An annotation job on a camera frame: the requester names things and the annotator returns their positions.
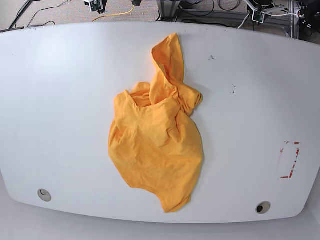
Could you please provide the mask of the orange t-shirt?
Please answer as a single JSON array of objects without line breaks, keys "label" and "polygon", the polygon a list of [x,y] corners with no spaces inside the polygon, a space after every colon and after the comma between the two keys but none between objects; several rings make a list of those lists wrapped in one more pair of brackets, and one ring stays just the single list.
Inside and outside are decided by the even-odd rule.
[{"label": "orange t-shirt", "polygon": [[155,74],[114,98],[108,154],[131,188],[158,197],[165,213],[191,200],[203,163],[203,142],[191,116],[202,94],[184,82],[176,33],[151,50]]}]

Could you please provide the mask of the red tape rectangle marking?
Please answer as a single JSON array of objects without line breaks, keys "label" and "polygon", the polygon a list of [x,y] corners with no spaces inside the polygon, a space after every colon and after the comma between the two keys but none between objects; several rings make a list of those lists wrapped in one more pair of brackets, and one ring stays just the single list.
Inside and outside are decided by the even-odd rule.
[{"label": "red tape rectangle marking", "polygon": [[280,150],[277,176],[280,179],[290,179],[298,160],[300,152],[300,142],[298,141],[285,141]]}]

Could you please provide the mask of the aluminium frame stand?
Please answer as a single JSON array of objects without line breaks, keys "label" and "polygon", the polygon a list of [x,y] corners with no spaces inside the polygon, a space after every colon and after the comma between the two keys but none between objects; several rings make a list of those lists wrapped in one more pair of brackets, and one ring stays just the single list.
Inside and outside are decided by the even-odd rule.
[{"label": "aluminium frame stand", "polygon": [[[201,0],[157,0],[162,22],[181,22],[240,29],[245,25],[280,28],[292,39],[299,38],[298,4],[292,0],[213,0],[209,10],[198,9]],[[253,11],[265,13],[264,23],[252,21]]]}]

